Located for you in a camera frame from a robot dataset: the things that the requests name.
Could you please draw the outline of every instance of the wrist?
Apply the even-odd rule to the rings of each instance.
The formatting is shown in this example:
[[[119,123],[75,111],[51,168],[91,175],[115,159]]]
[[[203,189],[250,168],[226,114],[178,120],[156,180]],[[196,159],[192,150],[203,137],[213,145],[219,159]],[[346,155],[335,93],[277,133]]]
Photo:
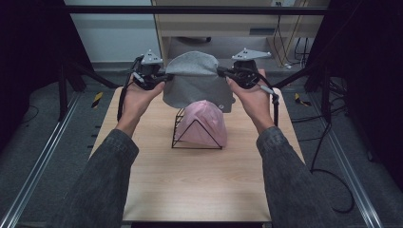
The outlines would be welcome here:
[[[253,118],[252,122],[255,125],[259,134],[261,134],[265,129],[275,126],[270,116],[266,118]]]
[[[138,116],[124,114],[118,121],[115,129],[123,131],[128,137],[131,138],[139,121],[140,117]]]

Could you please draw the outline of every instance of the white wall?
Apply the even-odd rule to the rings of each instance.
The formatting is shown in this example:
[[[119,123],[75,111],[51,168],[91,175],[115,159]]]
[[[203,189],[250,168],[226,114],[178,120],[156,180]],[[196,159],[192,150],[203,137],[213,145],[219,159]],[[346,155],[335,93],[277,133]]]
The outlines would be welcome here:
[[[66,5],[151,6],[150,0],[65,0]],[[94,68],[119,67],[151,49],[161,56],[152,14],[71,14]]]

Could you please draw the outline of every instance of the hand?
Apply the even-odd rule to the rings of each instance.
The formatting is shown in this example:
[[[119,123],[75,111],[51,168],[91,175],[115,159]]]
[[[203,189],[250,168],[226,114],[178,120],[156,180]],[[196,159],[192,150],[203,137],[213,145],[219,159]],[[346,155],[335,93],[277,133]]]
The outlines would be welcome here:
[[[152,90],[143,90],[132,83],[127,88],[122,118],[116,125],[116,129],[122,130],[129,137],[132,137],[140,118],[147,110],[151,101],[163,91],[164,86],[165,83],[162,82]]]
[[[259,134],[275,125],[270,116],[270,95],[268,93],[258,85],[250,89],[244,89],[230,78],[226,78],[226,81],[231,90],[240,98],[243,109],[251,118]]]

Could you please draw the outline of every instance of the black wire stand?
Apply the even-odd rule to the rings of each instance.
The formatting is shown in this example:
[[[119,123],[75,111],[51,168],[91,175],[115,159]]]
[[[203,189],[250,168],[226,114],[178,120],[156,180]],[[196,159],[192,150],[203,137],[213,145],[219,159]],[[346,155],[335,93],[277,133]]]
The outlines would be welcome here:
[[[183,133],[181,134],[181,136],[180,136],[177,140],[175,140],[175,135],[176,135],[176,133],[177,133],[178,124],[182,121],[183,116],[184,116],[184,108],[181,108],[181,109],[179,109],[178,113],[177,113],[176,116],[175,116],[174,132],[173,132],[173,135],[172,135],[172,145],[171,145],[171,148],[181,148],[181,149],[222,149],[222,145],[220,145],[220,144],[216,141],[216,139],[214,139],[214,137],[210,134],[210,132],[208,132],[208,130],[207,130],[198,120],[194,120],[194,121],[183,131]],[[177,143],[184,142],[184,141],[181,141],[181,138],[182,138],[182,136],[183,136],[184,134],[186,134],[187,130],[188,130],[193,124],[198,124],[198,125],[200,125],[200,126],[204,129],[205,133],[207,133],[207,134],[210,136],[210,138],[216,143],[217,146],[205,145],[204,147],[202,147],[202,145],[199,144],[199,143],[197,143],[197,146],[180,146],[180,145],[177,145]]]

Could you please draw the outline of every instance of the black curtain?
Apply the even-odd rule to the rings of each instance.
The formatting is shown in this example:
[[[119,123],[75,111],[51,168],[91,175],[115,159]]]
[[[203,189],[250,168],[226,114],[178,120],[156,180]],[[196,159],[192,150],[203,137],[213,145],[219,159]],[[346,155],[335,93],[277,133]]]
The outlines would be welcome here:
[[[359,2],[332,1],[331,7],[352,10]],[[308,65],[342,29],[326,67],[347,81],[347,105],[362,139],[403,191],[402,6],[401,0],[363,0],[353,17],[325,16]]]
[[[58,81],[61,63],[74,60],[93,71],[78,32],[67,13],[45,13],[63,0],[4,0],[0,7],[0,151],[29,108],[29,94]],[[80,72],[65,75],[83,84]]]

